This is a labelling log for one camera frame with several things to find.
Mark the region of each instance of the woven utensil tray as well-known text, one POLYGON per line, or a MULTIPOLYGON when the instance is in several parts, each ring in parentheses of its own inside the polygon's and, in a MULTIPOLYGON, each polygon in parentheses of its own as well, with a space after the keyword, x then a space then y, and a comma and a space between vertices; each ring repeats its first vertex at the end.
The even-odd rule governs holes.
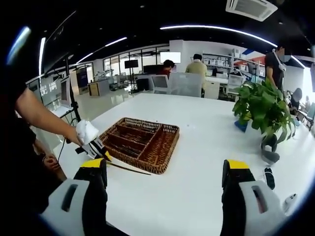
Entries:
POLYGON ((163 174, 179 138, 179 127, 122 118, 99 137, 109 154, 154 174, 163 174))

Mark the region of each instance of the floor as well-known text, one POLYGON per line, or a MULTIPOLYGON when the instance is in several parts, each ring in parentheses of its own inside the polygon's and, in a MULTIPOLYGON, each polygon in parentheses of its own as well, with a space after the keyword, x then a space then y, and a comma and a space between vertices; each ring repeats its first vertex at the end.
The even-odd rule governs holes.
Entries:
MULTIPOLYGON (((109 109, 118 104, 136 96, 138 93, 130 95, 128 89, 119 89, 117 91, 110 91, 107 95, 102 97, 91 97, 88 93, 79 95, 75 94, 75 100, 79 105, 79 114, 81 119, 93 120, 109 109)), ((70 122, 75 115, 69 114, 63 118, 64 121, 70 122)), ((53 150, 59 143, 63 142, 63 137, 55 135, 46 131, 35 130, 37 137, 47 146, 53 150)))

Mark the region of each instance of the potted plant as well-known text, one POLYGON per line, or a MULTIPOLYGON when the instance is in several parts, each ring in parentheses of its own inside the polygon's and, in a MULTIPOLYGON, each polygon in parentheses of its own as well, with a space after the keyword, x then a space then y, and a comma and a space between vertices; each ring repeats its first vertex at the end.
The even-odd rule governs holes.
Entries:
POLYGON ((261 85, 245 82, 237 88, 237 92, 239 100, 235 103, 233 112, 235 116, 239 116, 238 121, 241 125, 252 120, 252 128, 260 130, 265 141, 280 130, 282 133, 277 143, 294 136, 294 120, 283 99, 283 94, 271 84, 268 78, 261 85))

